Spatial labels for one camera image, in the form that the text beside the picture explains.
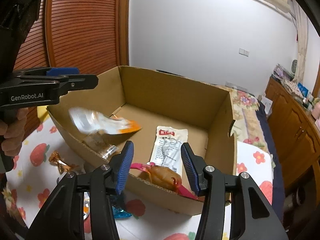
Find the navy blue fabric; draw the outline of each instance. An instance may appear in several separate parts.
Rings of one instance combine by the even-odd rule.
[[[267,122],[266,113],[264,111],[264,105],[259,102],[259,110],[256,111],[257,118],[260,122],[260,126],[263,131],[264,139],[268,145],[269,152],[273,155],[273,161],[276,164],[273,172],[273,193],[272,193],[272,207],[276,212],[280,221],[283,218],[283,206],[284,206],[284,184],[282,177],[281,164],[279,163],[278,154],[276,152],[275,143],[273,142],[270,128]]]

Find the red logo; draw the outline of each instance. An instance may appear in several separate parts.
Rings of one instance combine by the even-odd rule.
[[[174,136],[174,132],[166,131],[166,130],[159,130],[159,135],[168,135],[172,134]]]

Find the curtain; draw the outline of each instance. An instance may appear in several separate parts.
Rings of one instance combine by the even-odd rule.
[[[293,81],[302,84],[308,45],[308,17],[295,0],[292,2],[298,28],[298,62]]]

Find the box handle cutout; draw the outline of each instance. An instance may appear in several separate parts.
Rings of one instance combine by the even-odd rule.
[[[228,137],[229,137],[229,138],[231,137],[231,130],[232,130],[233,125],[235,124],[235,121],[236,121],[236,120],[232,120],[232,122],[231,122],[231,124],[230,124],[229,132],[228,132]]]

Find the white wall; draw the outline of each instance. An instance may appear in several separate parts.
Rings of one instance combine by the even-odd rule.
[[[259,94],[277,63],[296,58],[291,17],[256,0],[130,0],[129,10],[133,66]]]
[[[313,91],[316,83],[320,63],[320,37],[313,24],[308,21],[308,47],[306,55],[306,68],[304,71],[303,85]]]

